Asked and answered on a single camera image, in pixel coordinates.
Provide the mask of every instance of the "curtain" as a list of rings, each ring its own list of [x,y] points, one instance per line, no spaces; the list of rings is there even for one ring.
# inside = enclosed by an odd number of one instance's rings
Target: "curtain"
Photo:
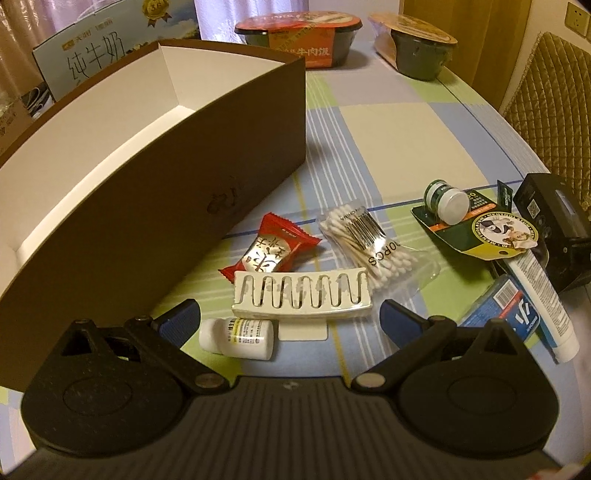
[[[0,111],[43,82],[34,47],[113,1],[0,0]]]
[[[204,40],[241,43],[234,26],[255,15],[308,10],[308,0],[195,0]]]
[[[31,50],[53,33],[53,26],[37,2],[0,2],[0,105],[43,81]]]
[[[451,71],[497,110],[515,69],[531,0],[404,0],[404,13],[457,38]]]

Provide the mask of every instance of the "wall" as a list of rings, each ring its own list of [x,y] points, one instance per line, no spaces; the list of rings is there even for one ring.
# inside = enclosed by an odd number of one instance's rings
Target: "wall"
[[[582,7],[581,3],[576,0],[570,0],[571,3]],[[564,16],[566,15],[566,6],[569,0],[532,0],[530,17],[525,29],[523,43],[521,50],[517,57],[515,70],[509,82],[507,92],[501,103],[500,112],[503,113],[507,104],[511,101],[511,97],[517,90],[521,77],[527,66],[527,61],[530,57],[531,51],[534,48],[535,42],[540,33],[552,32],[559,37],[571,42],[591,52],[591,43],[585,38],[577,35],[571,29],[564,25]]]
[[[404,0],[309,0],[310,10],[334,10],[357,15],[363,27],[357,32],[355,40],[373,40],[374,29],[368,16],[374,12],[398,12]]]

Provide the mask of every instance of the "brown box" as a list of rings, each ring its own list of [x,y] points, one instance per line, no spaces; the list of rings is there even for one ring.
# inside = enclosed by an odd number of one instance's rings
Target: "brown box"
[[[33,123],[20,100],[0,113],[0,155]]]
[[[74,320],[149,312],[306,154],[304,59],[150,44],[0,156],[0,385],[24,390]]]

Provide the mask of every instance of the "white cap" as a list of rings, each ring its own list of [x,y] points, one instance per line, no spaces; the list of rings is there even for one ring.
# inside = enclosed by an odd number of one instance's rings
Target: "white cap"
[[[574,331],[559,346],[552,347],[552,351],[554,352],[557,362],[561,364],[570,362],[574,356],[579,353],[579,340],[577,340]]]
[[[206,352],[221,353],[217,347],[217,329],[223,319],[204,319],[199,324],[199,345]]]
[[[466,192],[450,189],[441,196],[437,206],[437,215],[448,225],[456,225],[468,213],[470,199]]]

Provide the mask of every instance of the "blue gripper pad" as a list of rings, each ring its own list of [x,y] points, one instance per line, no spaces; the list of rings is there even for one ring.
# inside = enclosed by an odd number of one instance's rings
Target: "blue gripper pad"
[[[163,339],[181,348],[197,332],[200,322],[199,304],[187,299],[155,319],[152,326]]]

